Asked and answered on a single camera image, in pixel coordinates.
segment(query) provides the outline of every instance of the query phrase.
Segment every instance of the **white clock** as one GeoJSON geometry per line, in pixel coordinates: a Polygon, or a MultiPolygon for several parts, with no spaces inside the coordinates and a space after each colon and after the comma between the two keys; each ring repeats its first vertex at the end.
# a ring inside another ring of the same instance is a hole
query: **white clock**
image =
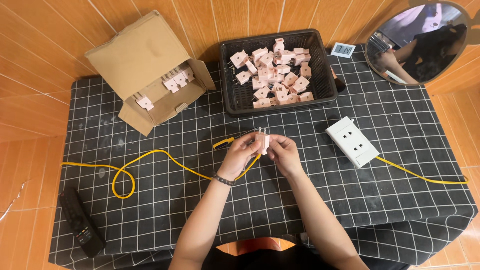
{"type": "Polygon", "coordinates": [[[335,46],[333,46],[332,52],[330,53],[330,55],[350,58],[350,56],[352,56],[354,49],[355,49],[355,45],[335,42],[335,46]]]}

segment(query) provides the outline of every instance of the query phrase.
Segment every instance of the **hand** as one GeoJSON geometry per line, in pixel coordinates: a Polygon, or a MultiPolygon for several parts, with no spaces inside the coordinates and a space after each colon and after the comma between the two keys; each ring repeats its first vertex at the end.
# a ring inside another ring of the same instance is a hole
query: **hand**
{"type": "Polygon", "coordinates": [[[399,65],[392,49],[388,49],[386,52],[380,53],[380,58],[377,60],[377,64],[389,71],[399,65]]]}
{"type": "Polygon", "coordinates": [[[297,144],[292,139],[282,135],[271,134],[267,154],[271,160],[275,161],[283,176],[289,178],[305,174],[300,164],[297,144]]]}
{"type": "Polygon", "coordinates": [[[223,159],[222,166],[218,169],[218,176],[233,181],[240,175],[241,171],[247,166],[248,161],[257,156],[256,152],[262,145],[260,141],[247,145],[255,140],[256,134],[258,132],[248,133],[233,141],[225,159],[223,159]]]}

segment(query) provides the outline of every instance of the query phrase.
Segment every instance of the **electrical socket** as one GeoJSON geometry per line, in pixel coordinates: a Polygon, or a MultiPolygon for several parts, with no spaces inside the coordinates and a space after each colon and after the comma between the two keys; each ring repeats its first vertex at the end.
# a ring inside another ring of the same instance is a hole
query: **electrical socket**
{"type": "Polygon", "coordinates": [[[325,132],[357,169],[379,154],[348,116],[325,129],[325,132]]]}

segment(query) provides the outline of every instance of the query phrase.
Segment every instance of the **black remote control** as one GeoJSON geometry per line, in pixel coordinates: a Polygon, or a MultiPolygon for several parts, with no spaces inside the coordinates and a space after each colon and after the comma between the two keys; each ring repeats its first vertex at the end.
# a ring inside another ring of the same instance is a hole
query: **black remote control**
{"type": "Polygon", "coordinates": [[[105,247],[105,240],[86,214],[83,203],[73,187],[66,187],[60,194],[62,213],[72,229],[75,240],[87,257],[93,258],[105,247]]]}

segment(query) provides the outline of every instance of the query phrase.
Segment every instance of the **grid pattern tablecloth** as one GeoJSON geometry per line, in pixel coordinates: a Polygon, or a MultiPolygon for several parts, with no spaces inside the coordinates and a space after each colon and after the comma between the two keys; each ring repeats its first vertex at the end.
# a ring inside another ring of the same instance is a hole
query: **grid pattern tablecloth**
{"type": "MultiPolygon", "coordinates": [[[[453,241],[478,212],[467,185],[432,184],[372,160],[354,169],[325,129],[344,116],[381,152],[380,156],[425,177],[463,181],[428,94],[422,86],[399,86],[368,67],[361,46],[351,59],[328,57],[347,83],[338,99],[320,109],[230,118],[224,113],[218,64],[208,65],[217,90],[145,137],[118,113],[121,99],[101,78],[72,85],[64,161],[121,167],[152,149],[165,149],[185,166],[211,175],[227,152],[212,144],[253,127],[295,140],[302,166],[327,206],[347,228],[362,255],[421,264],[453,241]]],[[[107,241],[95,259],[85,258],[57,206],[49,261],[70,269],[111,269],[171,257],[171,249],[208,186],[155,153],[132,164],[135,193],[114,197],[108,168],[66,166],[60,191],[73,186],[107,241]]],[[[127,194],[128,177],[116,189],[127,194]]],[[[274,163],[263,156],[232,187],[215,244],[279,236],[309,244],[293,193],[274,163]]]]}

